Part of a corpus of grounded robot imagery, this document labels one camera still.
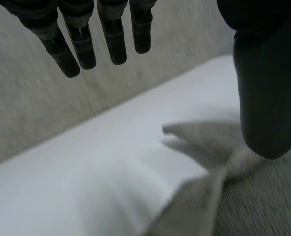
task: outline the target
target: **gray fabric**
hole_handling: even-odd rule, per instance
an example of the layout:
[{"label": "gray fabric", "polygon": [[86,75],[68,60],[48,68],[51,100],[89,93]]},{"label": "gray fabric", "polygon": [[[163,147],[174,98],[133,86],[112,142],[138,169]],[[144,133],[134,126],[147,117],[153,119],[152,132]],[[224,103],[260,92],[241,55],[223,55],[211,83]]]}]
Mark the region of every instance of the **gray fabric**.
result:
[{"label": "gray fabric", "polygon": [[182,124],[164,132],[226,162],[184,183],[146,236],[291,236],[291,151],[265,160],[247,148],[235,124]]}]

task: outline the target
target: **black rubber fingertip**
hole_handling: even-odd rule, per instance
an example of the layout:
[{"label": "black rubber fingertip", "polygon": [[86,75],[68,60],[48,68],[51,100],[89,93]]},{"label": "black rubber fingertip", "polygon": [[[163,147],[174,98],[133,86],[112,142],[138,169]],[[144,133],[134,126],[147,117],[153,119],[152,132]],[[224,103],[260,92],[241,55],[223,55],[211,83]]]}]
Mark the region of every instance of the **black rubber fingertip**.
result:
[{"label": "black rubber fingertip", "polygon": [[151,34],[135,34],[134,45],[137,53],[147,53],[151,49]]},{"label": "black rubber fingertip", "polygon": [[75,59],[74,61],[71,59],[64,59],[60,62],[57,62],[57,64],[60,70],[69,78],[76,77],[80,74],[80,67],[78,66]]},{"label": "black rubber fingertip", "polygon": [[127,53],[125,47],[124,35],[106,37],[107,46],[112,63],[122,65],[127,61]]},{"label": "black rubber fingertip", "polygon": [[77,53],[79,63],[84,70],[93,69],[96,66],[94,51],[87,50]]}]

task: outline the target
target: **folded fabric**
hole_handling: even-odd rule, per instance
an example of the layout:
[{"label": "folded fabric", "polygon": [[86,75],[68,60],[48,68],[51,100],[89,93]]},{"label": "folded fabric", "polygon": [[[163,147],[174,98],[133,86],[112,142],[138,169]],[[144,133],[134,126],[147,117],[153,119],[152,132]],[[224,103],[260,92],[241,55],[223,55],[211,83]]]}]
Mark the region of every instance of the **folded fabric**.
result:
[{"label": "folded fabric", "polygon": [[184,183],[145,236],[291,236],[291,151],[266,160],[245,145],[237,124],[180,124],[164,132],[226,161]]}]

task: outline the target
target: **gray carpet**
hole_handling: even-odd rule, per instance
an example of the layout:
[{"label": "gray carpet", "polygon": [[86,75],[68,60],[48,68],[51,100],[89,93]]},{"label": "gray carpet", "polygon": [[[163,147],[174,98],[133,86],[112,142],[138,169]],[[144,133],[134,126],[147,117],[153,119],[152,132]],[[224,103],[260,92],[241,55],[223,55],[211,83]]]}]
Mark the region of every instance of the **gray carpet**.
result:
[{"label": "gray carpet", "polygon": [[97,66],[69,79],[38,38],[0,6],[0,162],[231,52],[233,31],[222,20],[215,0],[159,0],[153,15],[152,49],[139,55],[133,46],[129,9],[125,10],[128,61],[114,66],[94,11],[90,28]]}]

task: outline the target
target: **floor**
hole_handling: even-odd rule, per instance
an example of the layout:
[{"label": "floor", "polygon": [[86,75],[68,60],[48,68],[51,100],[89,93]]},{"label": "floor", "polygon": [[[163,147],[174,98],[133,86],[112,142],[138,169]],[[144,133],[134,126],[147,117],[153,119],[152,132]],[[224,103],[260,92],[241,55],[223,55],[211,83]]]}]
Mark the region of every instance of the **floor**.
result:
[{"label": "floor", "polygon": [[[179,2],[157,2],[152,49],[145,55],[134,50],[129,10],[125,10],[128,61],[122,66],[112,65],[94,11],[90,28],[97,66],[73,79],[65,77],[38,38],[0,6],[0,163],[214,56],[231,52],[234,32],[222,20],[216,1]],[[61,19],[59,23],[67,35]]]}]

